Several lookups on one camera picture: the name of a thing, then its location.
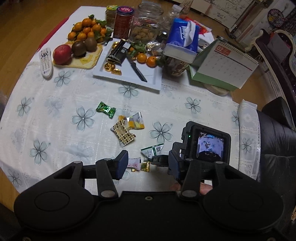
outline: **plastic bottle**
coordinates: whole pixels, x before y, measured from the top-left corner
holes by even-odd
[[[164,17],[161,22],[161,28],[167,33],[170,32],[170,28],[173,25],[174,19],[180,16],[180,12],[182,11],[182,7],[174,4],[172,9],[168,12],[168,14]]]

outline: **calendar spiral binding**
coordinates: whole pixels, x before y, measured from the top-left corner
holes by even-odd
[[[225,43],[225,42],[221,42],[219,44],[223,44],[225,47],[228,47],[230,49],[232,49],[233,51],[239,53],[240,55],[243,55],[244,57],[246,57],[247,59],[249,59],[250,61],[252,61],[254,64],[259,64],[257,60],[255,60],[254,58],[252,58],[250,55],[240,51],[239,49],[235,48],[234,46],[228,44],[228,43]]]

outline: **knife handle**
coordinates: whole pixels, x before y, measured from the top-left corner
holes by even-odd
[[[141,71],[137,68],[136,63],[132,62],[131,63],[131,67],[133,68],[133,70],[135,71],[135,73],[139,76],[139,78],[144,81],[147,82],[146,78],[144,77],[144,75],[141,73]]]

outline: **calendar page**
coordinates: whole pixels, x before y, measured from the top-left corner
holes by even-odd
[[[198,69],[198,73],[241,88],[258,66],[248,55],[233,46],[217,41]]]

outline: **remote control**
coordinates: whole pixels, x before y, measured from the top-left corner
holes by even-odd
[[[48,78],[52,74],[52,60],[50,48],[42,49],[39,52],[40,70],[44,78]]]

